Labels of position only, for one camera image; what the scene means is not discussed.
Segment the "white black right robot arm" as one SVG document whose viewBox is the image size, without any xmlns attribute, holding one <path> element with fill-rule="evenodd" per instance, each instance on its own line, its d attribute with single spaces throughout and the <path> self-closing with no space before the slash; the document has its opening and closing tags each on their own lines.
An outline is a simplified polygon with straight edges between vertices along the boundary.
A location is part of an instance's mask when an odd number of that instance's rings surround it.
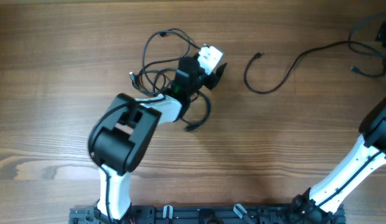
<svg viewBox="0 0 386 224">
<path fill-rule="evenodd" d="M 325 179 L 297 196 L 293 223 L 333 223 L 343 200 L 373 171 L 386 165 L 386 97 L 364 118 L 348 155 Z"/>
</svg>

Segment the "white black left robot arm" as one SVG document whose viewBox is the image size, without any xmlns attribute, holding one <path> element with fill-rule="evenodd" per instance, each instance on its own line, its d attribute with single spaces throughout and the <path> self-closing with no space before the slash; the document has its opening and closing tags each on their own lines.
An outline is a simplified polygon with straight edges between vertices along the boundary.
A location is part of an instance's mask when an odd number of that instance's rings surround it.
<svg viewBox="0 0 386 224">
<path fill-rule="evenodd" d="M 132 98 L 120 93 L 97 121 L 88 137 L 88 153 L 98 166 L 100 198 L 95 218 L 103 223 L 121 223 L 131 207 L 131 174 L 142 161 L 156 128 L 182 119 L 204 86 L 215 88 L 226 64 L 213 66 L 199 57 L 179 61 L 175 77 L 153 97 Z"/>
</svg>

